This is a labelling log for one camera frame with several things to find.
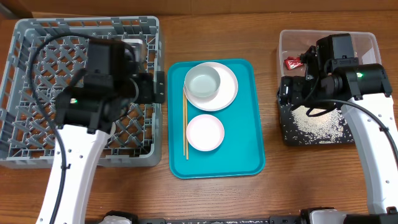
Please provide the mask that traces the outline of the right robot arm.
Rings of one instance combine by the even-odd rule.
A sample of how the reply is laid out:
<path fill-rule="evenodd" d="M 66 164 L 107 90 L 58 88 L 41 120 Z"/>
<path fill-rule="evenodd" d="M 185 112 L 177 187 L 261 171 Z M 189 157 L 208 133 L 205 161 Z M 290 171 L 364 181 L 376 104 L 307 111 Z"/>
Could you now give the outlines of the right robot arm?
<path fill-rule="evenodd" d="M 303 209 L 295 223 L 397 223 L 397 126 L 392 86 L 379 63 L 362 64 L 349 33 L 328 35 L 299 57 L 303 75 L 280 78 L 279 106 L 290 112 L 306 107 L 307 116 L 340 110 L 361 160 L 368 214 L 332 207 Z"/>

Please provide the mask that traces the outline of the pink shallow bowl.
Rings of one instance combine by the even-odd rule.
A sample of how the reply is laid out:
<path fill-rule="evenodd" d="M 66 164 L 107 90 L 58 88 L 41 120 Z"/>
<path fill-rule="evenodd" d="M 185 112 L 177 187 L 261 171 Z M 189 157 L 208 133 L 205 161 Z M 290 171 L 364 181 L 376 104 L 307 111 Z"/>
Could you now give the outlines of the pink shallow bowl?
<path fill-rule="evenodd" d="M 187 125 L 188 143 L 198 151 L 209 152 L 221 145 L 224 139 L 222 122 L 210 114 L 194 117 Z"/>

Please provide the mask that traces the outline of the red snack wrapper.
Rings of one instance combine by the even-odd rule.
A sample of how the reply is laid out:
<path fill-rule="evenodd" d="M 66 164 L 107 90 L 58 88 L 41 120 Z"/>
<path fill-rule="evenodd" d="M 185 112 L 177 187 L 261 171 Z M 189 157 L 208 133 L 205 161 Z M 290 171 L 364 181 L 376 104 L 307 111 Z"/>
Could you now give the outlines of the red snack wrapper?
<path fill-rule="evenodd" d="M 284 64 L 287 68 L 287 70 L 293 70 L 295 68 L 299 68 L 303 66 L 303 63 L 301 62 L 300 57 L 287 57 L 284 60 Z"/>

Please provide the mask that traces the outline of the white round plate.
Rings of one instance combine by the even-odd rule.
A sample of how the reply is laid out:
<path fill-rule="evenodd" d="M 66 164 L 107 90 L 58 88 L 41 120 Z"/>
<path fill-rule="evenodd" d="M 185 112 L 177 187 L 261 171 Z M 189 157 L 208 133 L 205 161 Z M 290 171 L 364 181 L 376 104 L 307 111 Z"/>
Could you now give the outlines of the white round plate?
<path fill-rule="evenodd" d="M 238 93 L 238 81 L 236 75 L 226 65 L 217 62 L 201 63 L 216 69 L 221 78 L 220 88 L 212 98 L 197 98 L 187 92 L 184 87 L 187 100 L 198 109 L 204 111 L 218 111 L 230 105 Z"/>

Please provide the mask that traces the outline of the grey bowl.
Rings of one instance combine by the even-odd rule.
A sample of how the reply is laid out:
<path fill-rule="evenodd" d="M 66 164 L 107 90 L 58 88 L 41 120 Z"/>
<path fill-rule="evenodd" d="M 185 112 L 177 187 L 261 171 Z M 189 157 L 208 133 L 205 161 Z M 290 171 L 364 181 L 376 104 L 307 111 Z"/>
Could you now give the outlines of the grey bowl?
<path fill-rule="evenodd" d="M 184 87 L 194 97 L 212 98 L 220 88 L 221 78 L 213 67 L 199 64 L 185 75 Z"/>

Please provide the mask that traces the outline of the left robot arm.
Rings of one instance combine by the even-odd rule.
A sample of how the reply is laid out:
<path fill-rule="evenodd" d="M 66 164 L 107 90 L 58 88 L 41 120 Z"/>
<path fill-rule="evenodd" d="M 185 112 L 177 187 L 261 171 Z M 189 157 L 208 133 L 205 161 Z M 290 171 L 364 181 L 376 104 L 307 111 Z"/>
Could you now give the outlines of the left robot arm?
<path fill-rule="evenodd" d="M 48 120 L 57 143 L 38 223 L 85 221 L 100 155 L 131 105 L 150 105 L 152 136 L 161 133 L 164 73 L 154 78 L 141 72 L 144 47 L 141 39 L 90 37 L 86 68 L 57 95 L 55 118 Z"/>

